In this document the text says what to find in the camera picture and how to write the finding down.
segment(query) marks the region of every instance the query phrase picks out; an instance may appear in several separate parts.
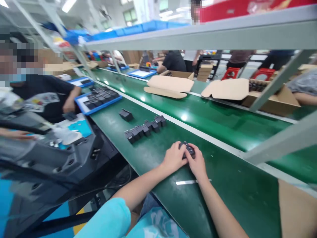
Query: hand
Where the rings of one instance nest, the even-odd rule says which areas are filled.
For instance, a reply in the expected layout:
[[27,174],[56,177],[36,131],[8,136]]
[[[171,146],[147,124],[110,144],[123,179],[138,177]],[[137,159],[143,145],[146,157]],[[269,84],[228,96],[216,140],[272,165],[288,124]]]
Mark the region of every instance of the hand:
[[68,112],[75,112],[75,102],[74,100],[66,100],[64,106],[63,106],[63,112],[68,113]]
[[196,64],[197,64],[197,59],[193,61],[193,66],[195,66]]
[[29,132],[25,131],[6,131],[3,136],[9,137],[11,139],[18,139],[18,140],[35,140],[34,136],[27,136],[30,134]]
[[185,155],[187,157],[189,167],[191,171],[195,175],[196,179],[202,181],[204,179],[208,179],[206,172],[206,165],[204,157],[202,156],[202,152],[198,149],[198,147],[194,144],[188,143],[195,151],[195,159],[192,158],[191,154],[188,150],[185,150]]
[[172,146],[166,151],[164,160],[160,165],[161,167],[164,167],[164,171],[166,171],[168,175],[171,175],[188,163],[187,159],[183,159],[186,146],[182,145],[182,147],[178,149],[180,143],[180,141],[177,141],[172,144]]

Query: black t-shirt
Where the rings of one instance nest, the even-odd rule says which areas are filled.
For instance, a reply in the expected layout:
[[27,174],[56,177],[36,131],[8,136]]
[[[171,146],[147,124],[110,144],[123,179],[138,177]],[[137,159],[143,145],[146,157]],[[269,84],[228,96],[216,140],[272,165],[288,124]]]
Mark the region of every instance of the black t-shirt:
[[24,99],[25,107],[51,123],[63,119],[63,105],[74,85],[52,75],[27,75],[21,87],[12,92]]
[[169,51],[162,64],[167,70],[186,72],[186,65],[179,51]]

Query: metal shelf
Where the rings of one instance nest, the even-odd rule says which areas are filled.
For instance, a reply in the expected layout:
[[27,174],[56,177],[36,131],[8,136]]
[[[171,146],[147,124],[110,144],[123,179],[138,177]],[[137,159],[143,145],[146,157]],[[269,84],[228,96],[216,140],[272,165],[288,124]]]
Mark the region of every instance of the metal shelf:
[[87,50],[317,49],[317,4],[86,43]]

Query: light blue shirt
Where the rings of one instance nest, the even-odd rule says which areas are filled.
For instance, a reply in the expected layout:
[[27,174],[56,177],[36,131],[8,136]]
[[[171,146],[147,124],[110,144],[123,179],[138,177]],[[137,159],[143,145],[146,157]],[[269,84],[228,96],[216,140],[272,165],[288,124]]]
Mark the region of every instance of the light blue shirt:
[[80,230],[75,238],[185,238],[186,234],[160,207],[152,208],[125,234],[131,224],[131,213],[124,199],[106,202]]

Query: light blue sleeve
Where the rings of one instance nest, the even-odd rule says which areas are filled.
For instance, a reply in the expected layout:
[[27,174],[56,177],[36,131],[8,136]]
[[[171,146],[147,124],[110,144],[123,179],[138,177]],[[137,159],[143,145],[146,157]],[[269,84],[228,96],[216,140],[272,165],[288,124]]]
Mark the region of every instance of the light blue sleeve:
[[131,224],[131,213],[124,199],[113,198],[80,230],[75,238],[121,238]]

